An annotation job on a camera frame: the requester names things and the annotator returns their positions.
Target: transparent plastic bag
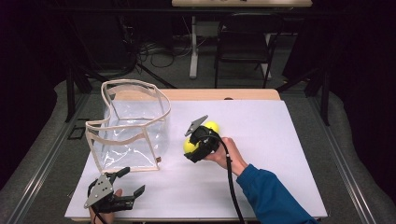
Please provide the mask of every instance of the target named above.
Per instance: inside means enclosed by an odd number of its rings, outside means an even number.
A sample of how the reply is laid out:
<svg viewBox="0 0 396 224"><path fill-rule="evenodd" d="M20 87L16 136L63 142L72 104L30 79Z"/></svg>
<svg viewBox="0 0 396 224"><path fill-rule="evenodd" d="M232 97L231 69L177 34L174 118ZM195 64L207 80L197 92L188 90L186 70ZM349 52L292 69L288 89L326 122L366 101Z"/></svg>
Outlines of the transparent plastic bag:
<svg viewBox="0 0 396 224"><path fill-rule="evenodd" d="M169 99L155 86L133 79L103 83L104 119L86 122L86 137L101 173L129 166L159 170L168 147Z"/></svg>

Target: blue sleeve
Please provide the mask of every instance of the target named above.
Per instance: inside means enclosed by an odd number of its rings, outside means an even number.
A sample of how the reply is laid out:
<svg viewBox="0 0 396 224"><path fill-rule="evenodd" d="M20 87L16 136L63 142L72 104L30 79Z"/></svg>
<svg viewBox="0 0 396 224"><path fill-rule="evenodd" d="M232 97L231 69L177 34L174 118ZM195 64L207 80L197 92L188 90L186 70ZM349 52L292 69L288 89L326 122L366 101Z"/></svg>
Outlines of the blue sleeve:
<svg viewBox="0 0 396 224"><path fill-rule="evenodd" d="M317 223L273 173L258 170L250 164L236 182L244 191L260 223Z"/></svg>

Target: white paper sheet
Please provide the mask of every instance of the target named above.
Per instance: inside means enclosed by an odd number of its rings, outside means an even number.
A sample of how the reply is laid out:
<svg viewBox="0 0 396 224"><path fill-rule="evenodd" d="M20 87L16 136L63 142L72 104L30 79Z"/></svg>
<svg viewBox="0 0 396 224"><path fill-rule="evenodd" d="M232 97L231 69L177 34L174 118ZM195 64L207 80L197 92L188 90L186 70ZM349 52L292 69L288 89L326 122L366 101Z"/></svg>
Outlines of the white paper sheet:
<svg viewBox="0 0 396 224"><path fill-rule="evenodd" d="M130 173L117 178L114 188L123 195L146 185L134 209L117 218L138 220L237 219L227 172L211 161L193 163L183 156L184 133L192 121L208 115L219 125L221 136L232 137L242 156L257 168L275 173L300 205L313 217L326 217L290 114L282 101L174 101L169 115L170 145L160 171ZM87 160L65 216L89 217L83 208L87 189L99 176L92 155ZM244 218L254 218L242 190L234 181L236 198Z"/></svg>

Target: white table leg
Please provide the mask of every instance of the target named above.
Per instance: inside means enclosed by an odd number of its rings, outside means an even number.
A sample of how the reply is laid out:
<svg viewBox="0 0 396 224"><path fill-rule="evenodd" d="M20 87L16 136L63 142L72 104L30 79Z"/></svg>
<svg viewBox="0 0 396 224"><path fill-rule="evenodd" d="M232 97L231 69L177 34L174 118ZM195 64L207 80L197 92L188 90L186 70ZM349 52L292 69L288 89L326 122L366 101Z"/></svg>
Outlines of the white table leg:
<svg viewBox="0 0 396 224"><path fill-rule="evenodd" d="M196 34L196 21L192 17L191 22L191 65L190 65L190 78L197 78L198 66L198 48L197 48L197 34Z"/></svg>
<svg viewBox="0 0 396 224"><path fill-rule="evenodd" d="M270 42L271 35L265 35L265 41L267 41L267 44ZM264 74L267 72L268 64L267 63L262 63L262 71ZM271 80L271 72L268 73L268 79Z"/></svg>

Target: chair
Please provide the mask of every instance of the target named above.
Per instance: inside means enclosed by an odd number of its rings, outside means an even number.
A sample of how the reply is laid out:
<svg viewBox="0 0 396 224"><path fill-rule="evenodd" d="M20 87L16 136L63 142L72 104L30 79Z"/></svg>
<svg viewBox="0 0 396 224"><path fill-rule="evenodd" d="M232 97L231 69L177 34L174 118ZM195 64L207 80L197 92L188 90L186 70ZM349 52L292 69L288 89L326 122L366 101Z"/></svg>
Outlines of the chair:
<svg viewBox="0 0 396 224"><path fill-rule="evenodd" d="M219 23L218 46L215 59L215 88L218 87L219 62L222 63L267 63L262 71L265 88L276 47L276 39L283 29L283 19L275 14L234 13ZM272 35L266 41L265 36Z"/></svg>

